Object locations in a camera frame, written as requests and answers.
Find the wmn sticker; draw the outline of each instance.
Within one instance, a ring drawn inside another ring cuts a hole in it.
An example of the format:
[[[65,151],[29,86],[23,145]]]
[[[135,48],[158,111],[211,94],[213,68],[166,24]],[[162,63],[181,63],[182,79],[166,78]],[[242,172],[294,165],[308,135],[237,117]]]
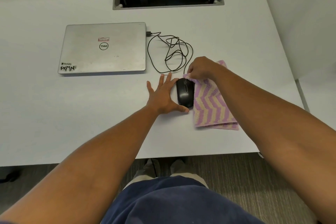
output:
[[[61,70],[63,71],[72,71],[75,70],[77,68],[77,66],[61,66]]]

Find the floor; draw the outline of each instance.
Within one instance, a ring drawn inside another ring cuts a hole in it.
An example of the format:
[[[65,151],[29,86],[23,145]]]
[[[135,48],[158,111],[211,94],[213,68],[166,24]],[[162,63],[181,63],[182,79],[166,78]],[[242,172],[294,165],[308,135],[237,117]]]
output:
[[[159,159],[162,175],[170,175],[171,159]],[[120,190],[144,164],[135,160]],[[308,207],[257,153],[193,156],[188,158],[210,189],[241,205],[269,224],[315,223]],[[0,213],[25,195],[56,164],[25,166],[13,183],[0,184]]]

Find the cleaning cloth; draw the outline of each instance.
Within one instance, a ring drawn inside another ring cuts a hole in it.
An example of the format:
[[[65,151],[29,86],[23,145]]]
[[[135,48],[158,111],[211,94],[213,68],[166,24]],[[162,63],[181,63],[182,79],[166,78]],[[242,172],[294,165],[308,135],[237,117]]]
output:
[[[223,60],[217,63],[226,67]],[[215,82],[210,79],[191,79],[189,74],[183,77],[195,83],[194,124],[196,127],[239,129],[238,122],[224,102]]]

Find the silver laptop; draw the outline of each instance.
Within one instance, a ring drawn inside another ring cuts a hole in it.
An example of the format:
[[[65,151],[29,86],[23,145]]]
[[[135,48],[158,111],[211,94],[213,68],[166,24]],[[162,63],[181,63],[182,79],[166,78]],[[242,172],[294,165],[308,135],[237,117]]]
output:
[[[68,25],[59,74],[144,71],[145,22]]]

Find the computer mouse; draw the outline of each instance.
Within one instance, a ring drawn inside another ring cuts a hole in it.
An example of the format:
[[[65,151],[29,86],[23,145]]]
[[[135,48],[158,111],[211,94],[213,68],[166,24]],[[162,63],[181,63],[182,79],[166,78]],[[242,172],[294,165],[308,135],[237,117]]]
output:
[[[177,101],[179,105],[187,108],[194,106],[195,83],[187,79],[181,78],[176,82]]]

